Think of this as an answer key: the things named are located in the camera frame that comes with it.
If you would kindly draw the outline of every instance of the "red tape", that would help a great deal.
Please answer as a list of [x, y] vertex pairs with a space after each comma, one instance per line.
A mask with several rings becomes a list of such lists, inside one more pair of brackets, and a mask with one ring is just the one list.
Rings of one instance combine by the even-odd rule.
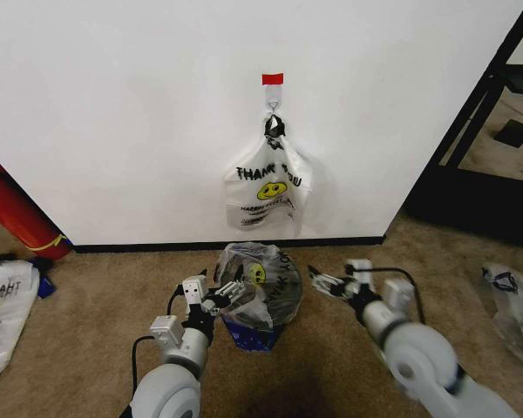
[[283, 73], [281, 74], [262, 74], [261, 83], [265, 84], [282, 84]]

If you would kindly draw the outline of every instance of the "black cable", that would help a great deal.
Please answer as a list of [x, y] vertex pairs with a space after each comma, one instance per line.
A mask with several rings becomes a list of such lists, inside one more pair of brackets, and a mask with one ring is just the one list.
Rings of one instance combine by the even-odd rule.
[[415, 288], [415, 301], [417, 302], [418, 319], [423, 324], [426, 323], [425, 309], [423, 308], [422, 300], [420, 299], [420, 292], [418, 291], [417, 283], [415, 282], [415, 280], [412, 278], [412, 276], [408, 272], [406, 272], [402, 268], [397, 268], [397, 267], [375, 267], [375, 268], [354, 268], [354, 267], [352, 267], [352, 270], [354, 272], [358, 272], [358, 273], [364, 273], [364, 272], [395, 272], [395, 273], [403, 274], [404, 277], [406, 277], [407, 280]]
[[174, 291], [173, 296], [171, 296], [171, 299], [168, 301], [168, 305], [166, 305], [166, 314], [171, 314], [171, 309], [173, 308], [173, 302], [174, 299], [176, 299], [176, 291]]
[[136, 349], [138, 348], [138, 344], [143, 340], [153, 340], [153, 337], [151, 335], [144, 335], [143, 337], [139, 337], [136, 341], [133, 342], [132, 346], [132, 396], [136, 393], [136, 389], [138, 388], [138, 365], [136, 364]]
[[184, 295], [184, 287], [182, 285], [178, 285], [173, 292], [173, 295], [171, 296], [171, 299], [168, 300], [168, 305], [166, 305], [166, 315], [171, 314], [171, 310], [173, 309], [173, 302], [174, 299], [176, 299], [176, 296]]

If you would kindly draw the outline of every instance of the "yellow smiley face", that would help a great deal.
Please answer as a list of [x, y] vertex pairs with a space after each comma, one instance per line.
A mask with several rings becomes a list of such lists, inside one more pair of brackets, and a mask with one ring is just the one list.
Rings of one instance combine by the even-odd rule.
[[256, 285], [261, 285], [265, 283], [265, 269], [261, 264], [251, 264], [248, 269], [248, 277]]
[[267, 183], [264, 187], [258, 192], [259, 200], [272, 199], [280, 194], [283, 194], [287, 191], [287, 185], [284, 183]]

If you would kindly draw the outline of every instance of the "black baseboard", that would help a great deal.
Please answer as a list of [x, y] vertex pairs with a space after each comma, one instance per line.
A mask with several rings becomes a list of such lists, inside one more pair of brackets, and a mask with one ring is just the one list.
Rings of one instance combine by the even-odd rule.
[[[318, 239], [275, 239], [269, 241], [254, 241], [262, 244], [274, 244], [281, 248], [292, 246], [375, 246], [384, 242], [383, 237], [358, 237], [358, 238], [318, 238]], [[166, 244], [120, 244], [120, 245], [90, 245], [73, 246], [76, 253], [140, 253], [156, 251], [197, 251], [197, 250], [222, 250], [230, 242], [176, 242]]]

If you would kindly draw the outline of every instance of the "crumpled plastic bag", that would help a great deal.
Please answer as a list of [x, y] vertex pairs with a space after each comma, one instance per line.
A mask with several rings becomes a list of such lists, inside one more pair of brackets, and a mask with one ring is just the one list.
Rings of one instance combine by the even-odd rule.
[[492, 285], [498, 312], [494, 323], [509, 349], [523, 361], [523, 274], [511, 267], [488, 263], [482, 276]]
[[301, 229], [312, 190], [312, 168], [285, 137], [276, 115], [266, 122], [258, 149], [235, 164], [225, 177], [228, 224], [250, 230], [270, 222], [292, 220]]
[[38, 285], [39, 272], [31, 263], [0, 262], [0, 373], [10, 362]]
[[302, 278], [277, 246], [229, 244], [221, 253], [215, 283], [224, 286], [244, 268], [246, 293], [222, 313], [223, 320], [262, 331], [290, 322], [302, 299]]

